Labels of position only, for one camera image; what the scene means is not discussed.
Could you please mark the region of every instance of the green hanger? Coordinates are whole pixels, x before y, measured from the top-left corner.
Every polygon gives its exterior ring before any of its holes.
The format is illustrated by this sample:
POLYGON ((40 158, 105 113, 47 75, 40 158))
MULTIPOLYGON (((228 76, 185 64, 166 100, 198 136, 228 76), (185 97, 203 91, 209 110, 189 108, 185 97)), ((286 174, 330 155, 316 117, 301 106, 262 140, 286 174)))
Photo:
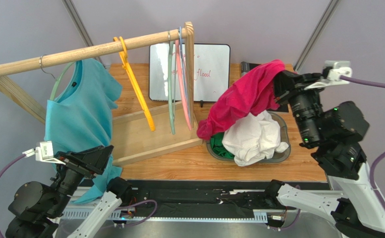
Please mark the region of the green hanger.
POLYGON ((175 127, 174 127, 174 113, 175 113, 175 88, 176 88, 176 80, 172 80, 172 52, 173 52, 173 41, 170 41, 169 43, 169 54, 168 54, 168 72, 167 72, 167 85, 168 85, 168 103, 169 103, 169 121, 170 121, 170 129, 172 131, 172 134, 175 135, 175 127))
POLYGON ((66 67, 63 69, 62 74, 60 74, 60 76, 56 79, 55 85, 53 86, 53 89, 52 89, 52 94, 50 95, 50 100, 51 100, 51 101, 53 101, 53 100, 55 99, 56 91, 57 91, 57 88, 59 87, 60 80, 63 78, 63 76, 65 75, 65 73, 68 71, 68 69, 69 69, 74 63, 75 63, 75 62, 68 63, 68 64, 66 65, 66 67))

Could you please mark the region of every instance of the metal pole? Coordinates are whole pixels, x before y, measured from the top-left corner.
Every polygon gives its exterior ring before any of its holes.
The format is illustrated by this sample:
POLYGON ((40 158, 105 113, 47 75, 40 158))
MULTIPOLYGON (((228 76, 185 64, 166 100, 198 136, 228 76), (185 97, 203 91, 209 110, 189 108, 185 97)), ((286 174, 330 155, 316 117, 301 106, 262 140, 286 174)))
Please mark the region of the metal pole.
MULTIPOLYGON (((63 5, 66 7, 66 10, 69 13, 69 16, 72 18, 73 23, 75 24, 76 29, 78 29, 79 35, 81 35, 82 40, 86 46, 93 46, 93 41, 88 35, 87 30, 85 29, 84 24, 82 23, 81 18, 73 4, 72 0, 62 0, 63 5)), ((94 57, 97 61, 103 64, 103 61, 100 57, 94 57)))
POLYGON ((299 72, 299 70, 302 68, 302 65, 304 64, 305 60, 310 54, 312 48, 314 47, 322 31, 327 26, 327 23, 329 22, 331 16, 333 15, 340 1, 341 0, 330 0, 326 10, 324 11, 322 17, 320 18, 320 21, 318 22, 316 28, 314 29, 313 34, 308 40, 307 45, 305 46, 304 50, 302 51, 301 55, 296 61, 296 64, 293 66, 293 70, 295 70, 296 72, 299 72))

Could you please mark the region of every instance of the clothes rack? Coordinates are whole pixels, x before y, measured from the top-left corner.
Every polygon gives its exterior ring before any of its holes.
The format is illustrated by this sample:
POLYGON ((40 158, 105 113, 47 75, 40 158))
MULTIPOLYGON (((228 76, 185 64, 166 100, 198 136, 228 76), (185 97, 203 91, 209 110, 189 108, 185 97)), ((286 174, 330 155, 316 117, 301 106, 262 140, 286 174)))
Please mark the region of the clothes rack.
MULTIPOLYGON (((178 40, 178 29, 169 31, 170 40, 178 40)), ((197 122, 194 116, 194 28, 191 22, 185 22, 182 28, 182 38, 185 42, 186 55, 186 87, 188 90, 188 108, 192 114, 192 128, 189 131, 186 120, 182 119, 182 105, 176 103, 175 113, 176 135, 170 135, 168 106, 150 109, 155 120, 156 131, 151 132, 143 112, 123 115, 113 119, 112 144, 114 165, 123 166, 147 158, 189 148, 202 143, 196 135, 197 122)), ((128 50, 166 43, 168 32, 160 32, 125 40, 128 50)), ((120 42, 110 42, 101 45, 85 47, 77 50, 61 52, 42 57, 43 68, 59 64, 94 58, 123 51, 120 42)), ((45 123, 46 109, 36 102, 27 92, 13 82, 7 75, 39 69, 39 57, 0 64, 0 91, 25 111, 45 123)))

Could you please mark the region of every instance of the clothing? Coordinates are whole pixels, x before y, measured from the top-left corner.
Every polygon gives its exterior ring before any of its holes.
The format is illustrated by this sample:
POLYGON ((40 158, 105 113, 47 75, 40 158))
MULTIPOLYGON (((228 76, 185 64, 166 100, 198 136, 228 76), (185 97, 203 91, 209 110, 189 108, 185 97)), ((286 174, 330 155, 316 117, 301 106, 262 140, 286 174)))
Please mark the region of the clothing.
MULTIPOLYGON (((75 64, 70 83, 54 101, 47 101, 45 140, 53 143, 53 151, 80 152, 99 145, 110 145, 111 109, 122 86, 98 61, 85 59, 75 64)), ((93 179, 91 187, 75 203, 87 203, 101 197, 110 179, 120 176, 122 168, 112 166, 110 156, 103 175, 93 179)))
POLYGON ((222 144, 223 136, 224 136, 224 132, 220 132, 220 133, 213 135, 210 138, 211 150, 216 155, 218 155, 222 158, 233 160, 233 158, 235 156, 232 153, 230 153, 229 151, 227 151, 226 148, 222 144))
POLYGON ((266 109, 277 109, 273 78, 283 70, 284 63, 276 59, 254 68, 236 81, 211 107, 208 118, 199 122, 198 137, 209 140, 249 113, 256 116, 266 109))
POLYGON ((282 153, 289 147, 280 141, 280 126, 267 111, 237 120, 224 133, 222 143, 235 155, 235 163, 239 166, 271 159, 275 152, 282 153))

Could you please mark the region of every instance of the green cloth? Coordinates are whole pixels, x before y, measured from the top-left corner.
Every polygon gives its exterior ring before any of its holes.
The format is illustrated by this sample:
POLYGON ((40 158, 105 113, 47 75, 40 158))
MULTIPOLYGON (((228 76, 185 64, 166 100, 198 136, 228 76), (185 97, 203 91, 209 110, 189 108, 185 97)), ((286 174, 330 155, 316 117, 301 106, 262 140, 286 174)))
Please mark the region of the green cloth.
POLYGON ((210 145, 211 149, 214 151, 215 154, 217 154, 220 157, 226 158, 226 159, 231 159, 235 158, 235 156, 227 151, 221 141, 223 140, 224 132, 217 133, 213 135, 210 138, 210 145))

